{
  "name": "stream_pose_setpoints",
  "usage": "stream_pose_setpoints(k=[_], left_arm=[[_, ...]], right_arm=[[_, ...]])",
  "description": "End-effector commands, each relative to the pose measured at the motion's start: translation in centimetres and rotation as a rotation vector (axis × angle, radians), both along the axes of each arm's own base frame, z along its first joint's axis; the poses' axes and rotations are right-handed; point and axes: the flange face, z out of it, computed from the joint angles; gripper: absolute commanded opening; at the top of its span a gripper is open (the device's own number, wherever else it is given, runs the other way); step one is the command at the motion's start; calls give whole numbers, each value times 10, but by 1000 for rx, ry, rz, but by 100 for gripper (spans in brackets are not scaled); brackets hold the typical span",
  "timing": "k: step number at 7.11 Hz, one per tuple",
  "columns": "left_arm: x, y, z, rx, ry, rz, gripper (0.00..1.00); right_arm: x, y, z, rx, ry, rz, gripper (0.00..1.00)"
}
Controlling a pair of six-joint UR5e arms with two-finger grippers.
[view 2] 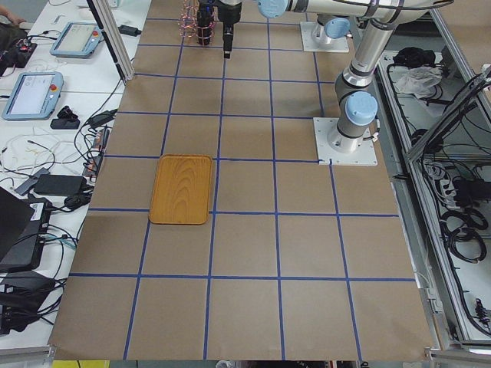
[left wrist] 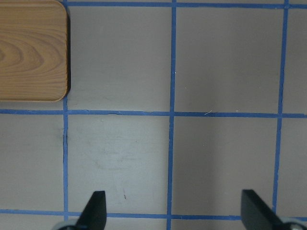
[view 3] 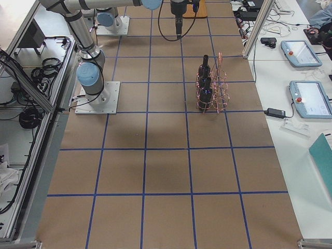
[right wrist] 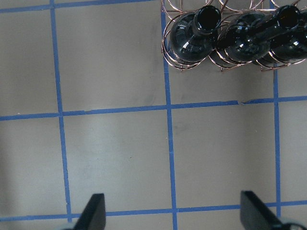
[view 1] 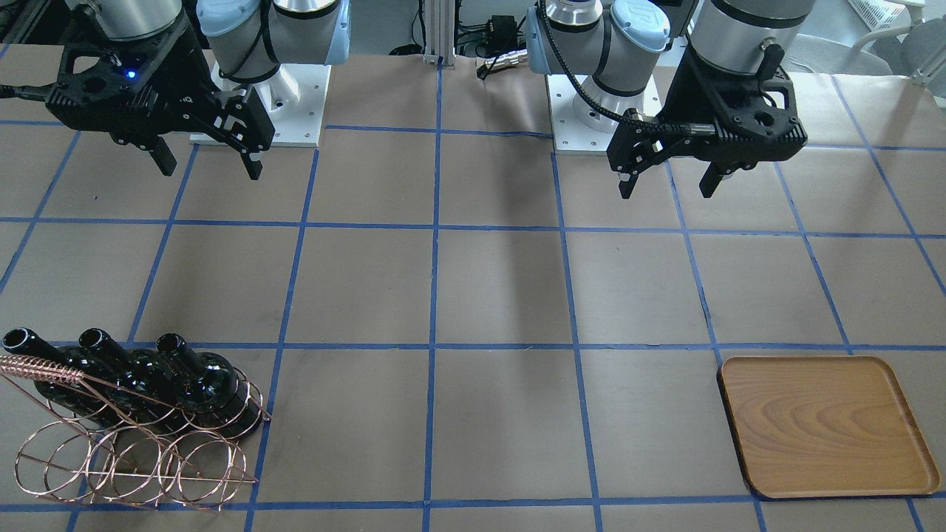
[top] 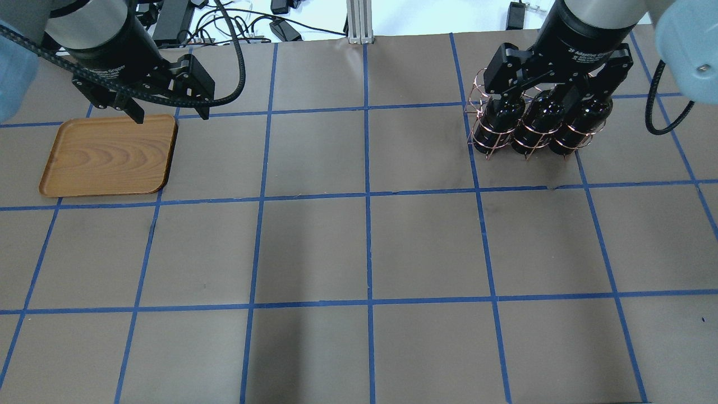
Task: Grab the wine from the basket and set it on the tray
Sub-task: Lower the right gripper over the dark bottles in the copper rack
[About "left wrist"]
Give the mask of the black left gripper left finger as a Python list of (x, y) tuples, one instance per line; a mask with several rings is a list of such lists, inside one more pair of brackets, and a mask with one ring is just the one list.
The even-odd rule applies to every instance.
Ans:
[(95, 191), (76, 222), (77, 230), (103, 230), (106, 226), (106, 194)]

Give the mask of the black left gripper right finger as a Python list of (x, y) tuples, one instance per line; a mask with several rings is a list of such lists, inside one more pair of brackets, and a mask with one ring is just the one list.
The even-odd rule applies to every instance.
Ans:
[(247, 230), (284, 230), (284, 223), (254, 190), (241, 192), (241, 221)]

